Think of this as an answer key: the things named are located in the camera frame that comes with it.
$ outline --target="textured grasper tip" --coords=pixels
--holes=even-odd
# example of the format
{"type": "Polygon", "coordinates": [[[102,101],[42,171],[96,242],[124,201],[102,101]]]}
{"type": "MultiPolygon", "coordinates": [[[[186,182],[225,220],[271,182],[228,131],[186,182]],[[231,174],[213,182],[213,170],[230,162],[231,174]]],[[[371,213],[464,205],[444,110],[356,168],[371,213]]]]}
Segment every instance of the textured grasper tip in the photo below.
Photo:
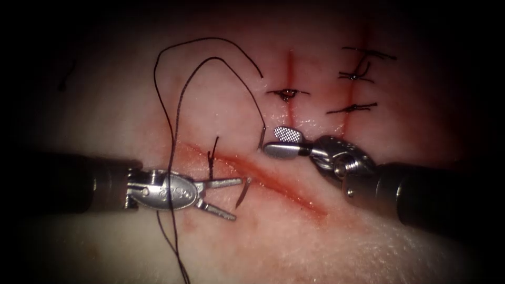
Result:
{"type": "Polygon", "coordinates": [[[305,140],[304,135],[300,131],[287,126],[274,128],[274,135],[282,142],[303,143],[305,140]]]}
{"type": "Polygon", "coordinates": [[[263,147],[263,152],[276,159],[294,159],[300,155],[301,147],[298,143],[270,142],[263,147]]]}

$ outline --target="surgical suture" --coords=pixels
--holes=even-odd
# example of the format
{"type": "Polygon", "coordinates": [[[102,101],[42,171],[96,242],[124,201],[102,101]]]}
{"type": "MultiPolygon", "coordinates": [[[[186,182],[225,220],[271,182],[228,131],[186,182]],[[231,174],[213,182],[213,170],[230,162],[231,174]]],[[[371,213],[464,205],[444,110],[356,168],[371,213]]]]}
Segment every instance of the surgical suture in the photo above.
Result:
{"type": "Polygon", "coordinates": [[[363,71],[361,74],[358,74],[359,68],[361,67],[361,64],[363,64],[363,61],[365,60],[365,58],[368,55],[371,55],[371,56],[379,57],[382,60],[384,60],[386,58],[389,58],[392,60],[397,59],[396,56],[385,54],[385,53],[379,52],[377,50],[368,50],[368,49],[355,48],[355,47],[349,47],[349,46],[344,46],[342,49],[356,50],[356,51],[362,52],[363,56],[359,60],[358,65],[356,66],[356,68],[354,69],[354,71],[352,73],[339,72],[338,74],[343,75],[343,76],[339,76],[338,78],[347,78],[349,80],[364,80],[364,81],[368,81],[371,83],[375,83],[373,80],[363,78],[368,73],[368,70],[370,69],[370,65],[371,65],[370,62],[367,62],[367,68],[365,69],[365,71],[363,71]]]}
{"type": "Polygon", "coordinates": [[[299,91],[296,89],[282,89],[282,90],[273,90],[273,91],[267,92],[267,94],[272,94],[272,93],[278,95],[285,102],[288,102],[289,99],[294,98],[297,93],[310,95],[310,93],[308,93],[308,92],[303,92],[303,91],[299,91]]]}
{"type": "Polygon", "coordinates": [[[373,103],[373,104],[368,104],[368,105],[357,105],[357,104],[353,104],[351,106],[348,106],[348,107],[345,107],[343,109],[340,109],[340,110],[332,110],[332,111],[328,111],[326,114],[336,114],[336,113],[350,113],[352,111],[355,111],[355,110],[368,110],[370,111],[370,107],[374,107],[374,106],[377,106],[377,103],[373,103]]]}
{"type": "Polygon", "coordinates": [[[356,70],[354,70],[353,73],[339,72],[338,74],[345,75],[345,76],[338,76],[338,78],[348,78],[351,81],[352,80],[365,80],[365,81],[368,81],[368,82],[375,83],[373,80],[363,78],[363,76],[368,73],[368,70],[370,69],[370,64],[371,64],[370,62],[367,63],[367,68],[361,74],[356,74],[356,72],[358,71],[358,68],[359,68],[359,65],[358,65],[358,68],[356,68],[356,70]]]}

